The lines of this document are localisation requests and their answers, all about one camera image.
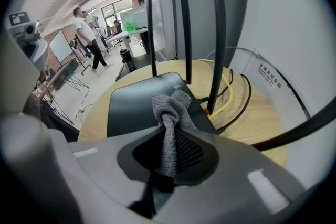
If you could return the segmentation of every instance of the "whiteboard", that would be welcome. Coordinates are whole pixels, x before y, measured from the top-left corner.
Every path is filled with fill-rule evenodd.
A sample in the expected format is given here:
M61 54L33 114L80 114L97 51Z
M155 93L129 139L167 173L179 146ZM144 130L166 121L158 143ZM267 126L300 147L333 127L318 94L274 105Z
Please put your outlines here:
M66 57L68 57L72 50L65 39L65 36L60 30L57 35L54 37L54 39L49 44L50 48L52 49L53 53L55 54L58 61L63 61Z

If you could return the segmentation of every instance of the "sneakers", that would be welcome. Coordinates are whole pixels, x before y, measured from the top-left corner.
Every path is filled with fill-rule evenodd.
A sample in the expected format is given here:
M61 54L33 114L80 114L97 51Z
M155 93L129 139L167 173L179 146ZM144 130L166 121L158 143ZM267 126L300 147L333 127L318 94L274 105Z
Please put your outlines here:
M105 70L110 68L111 66L113 66L113 64L107 64L106 66L104 66Z
M97 69L93 69L93 68L91 68L91 71L92 71L92 73L93 74L95 74L96 76L100 76L100 73L97 71Z

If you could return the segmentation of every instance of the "white table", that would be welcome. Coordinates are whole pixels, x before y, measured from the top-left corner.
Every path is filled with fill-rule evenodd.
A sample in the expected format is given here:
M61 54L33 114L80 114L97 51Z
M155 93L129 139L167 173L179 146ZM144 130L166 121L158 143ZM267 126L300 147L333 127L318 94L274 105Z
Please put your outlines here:
M115 40L122 39L125 42L126 48L130 51L132 57L134 57L131 46L130 46L130 43L127 40L127 36L136 35L136 34L140 34L140 33L147 32L147 31L148 31L147 28L143 28L143 29L137 30L135 32L131 32L131 33L127 32L127 31L123 31L123 32L120 32L119 34L117 34L113 37L107 38L105 40L105 42L107 43L107 42L112 42L112 41L115 41Z

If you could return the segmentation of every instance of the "black pants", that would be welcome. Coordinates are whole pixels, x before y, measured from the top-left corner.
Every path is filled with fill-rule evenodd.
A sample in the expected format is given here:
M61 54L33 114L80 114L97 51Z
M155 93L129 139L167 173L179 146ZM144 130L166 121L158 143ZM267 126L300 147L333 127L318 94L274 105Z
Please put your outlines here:
M145 49L146 54L149 54L148 32L140 33L140 37L142 39L143 48Z
M94 39L92 41L92 45L86 45L86 47L91 50L91 52L94 54L94 58L93 58L93 65L92 65L92 68L93 69L97 69L98 67L98 63L101 62L101 64L103 66L106 66L106 63L104 61L104 58L103 58L103 55L101 54L101 51L98 47L98 44L96 42L96 40Z

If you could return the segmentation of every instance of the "router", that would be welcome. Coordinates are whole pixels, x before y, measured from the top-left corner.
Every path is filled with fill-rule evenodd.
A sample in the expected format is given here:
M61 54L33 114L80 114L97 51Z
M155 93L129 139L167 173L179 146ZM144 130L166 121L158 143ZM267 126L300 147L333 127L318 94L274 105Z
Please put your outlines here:
M153 94L162 93L171 96L177 89L184 91L192 99L188 112L195 126L201 131L216 133L207 115L212 114L214 111L222 79L226 42L225 2L224 0L215 0L217 54L213 83L206 110L200 106L187 86L192 83L192 41L188 0L181 0L181 7L185 41L186 80L183 80L175 72L157 74L153 42L152 0L147 0L148 37L153 77L116 89L112 93L107 137L128 134L157 126L158 121L154 117L152 108Z

